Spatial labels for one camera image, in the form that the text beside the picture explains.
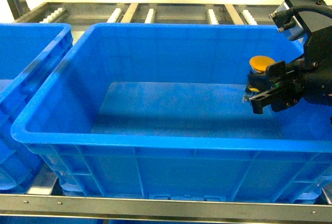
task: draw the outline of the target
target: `crate bottom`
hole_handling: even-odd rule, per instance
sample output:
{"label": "crate bottom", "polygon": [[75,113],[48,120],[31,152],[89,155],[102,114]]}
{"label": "crate bottom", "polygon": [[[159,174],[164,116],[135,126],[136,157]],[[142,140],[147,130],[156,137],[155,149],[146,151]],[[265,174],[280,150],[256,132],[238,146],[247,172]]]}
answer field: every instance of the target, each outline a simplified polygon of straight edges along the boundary
{"label": "crate bottom", "polygon": [[113,82],[92,133],[280,139],[271,109],[255,115],[244,85]]}

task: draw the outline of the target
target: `metal shelf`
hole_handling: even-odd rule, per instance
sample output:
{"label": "metal shelf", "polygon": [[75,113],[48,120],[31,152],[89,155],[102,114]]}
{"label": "metal shelf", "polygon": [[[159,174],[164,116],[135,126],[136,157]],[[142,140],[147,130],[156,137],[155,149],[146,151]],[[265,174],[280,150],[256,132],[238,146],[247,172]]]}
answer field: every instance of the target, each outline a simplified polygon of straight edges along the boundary
{"label": "metal shelf", "polygon": [[[332,223],[332,205],[65,197],[45,164],[27,194],[0,194],[0,215],[220,223]],[[330,203],[330,189],[322,196]]]}

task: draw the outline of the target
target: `white roller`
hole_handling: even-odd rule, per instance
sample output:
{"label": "white roller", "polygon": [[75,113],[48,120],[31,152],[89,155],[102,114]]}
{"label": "white roller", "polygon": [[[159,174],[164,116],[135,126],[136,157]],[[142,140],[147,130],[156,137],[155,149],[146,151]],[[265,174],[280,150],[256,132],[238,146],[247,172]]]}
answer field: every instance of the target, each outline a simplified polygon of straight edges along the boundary
{"label": "white roller", "polygon": [[107,23],[115,23],[118,20],[121,12],[122,10],[120,8],[116,8],[113,11],[112,15],[109,17],[109,19],[107,20]]}

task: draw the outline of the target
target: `blue plastic bin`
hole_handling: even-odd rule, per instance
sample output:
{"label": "blue plastic bin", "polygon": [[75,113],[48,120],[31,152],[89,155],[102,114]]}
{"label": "blue plastic bin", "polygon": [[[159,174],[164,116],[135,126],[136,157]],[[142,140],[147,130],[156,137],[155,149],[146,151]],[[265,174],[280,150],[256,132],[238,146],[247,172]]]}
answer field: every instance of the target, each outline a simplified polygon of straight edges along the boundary
{"label": "blue plastic bin", "polygon": [[242,103],[251,57],[302,52],[273,26],[97,24],[11,134],[67,195],[314,201],[332,180],[332,108]]}
{"label": "blue plastic bin", "polygon": [[103,220],[54,217],[0,216],[1,224],[103,224]]}
{"label": "blue plastic bin", "polygon": [[0,24],[0,193],[24,193],[39,156],[10,135],[12,123],[72,46],[67,24]]}

